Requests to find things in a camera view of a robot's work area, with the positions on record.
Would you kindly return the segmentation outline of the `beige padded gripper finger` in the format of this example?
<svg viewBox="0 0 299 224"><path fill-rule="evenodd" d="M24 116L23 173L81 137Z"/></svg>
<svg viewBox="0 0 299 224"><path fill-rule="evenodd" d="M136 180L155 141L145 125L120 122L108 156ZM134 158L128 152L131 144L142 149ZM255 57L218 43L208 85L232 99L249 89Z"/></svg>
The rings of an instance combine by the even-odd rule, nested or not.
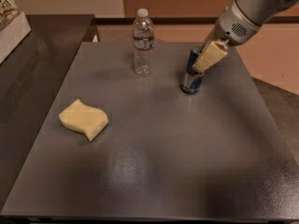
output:
<svg viewBox="0 0 299 224"><path fill-rule="evenodd" d="M209 40L196 59L192 69L197 73L205 73L205 71L222 60L228 53L228 46L221 40Z"/></svg>

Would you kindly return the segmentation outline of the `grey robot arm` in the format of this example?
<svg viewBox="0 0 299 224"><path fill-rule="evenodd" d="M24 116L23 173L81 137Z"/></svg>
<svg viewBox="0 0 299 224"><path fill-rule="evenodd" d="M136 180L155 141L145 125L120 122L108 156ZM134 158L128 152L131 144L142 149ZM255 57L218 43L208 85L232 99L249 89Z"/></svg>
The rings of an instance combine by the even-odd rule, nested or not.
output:
<svg viewBox="0 0 299 224"><path fill-rule="evenodd" d="M217 18L192 69L204 74L228 54L229 47L245 44L267 21L279 12L293 7L298 1L233 0Z"/></svg>

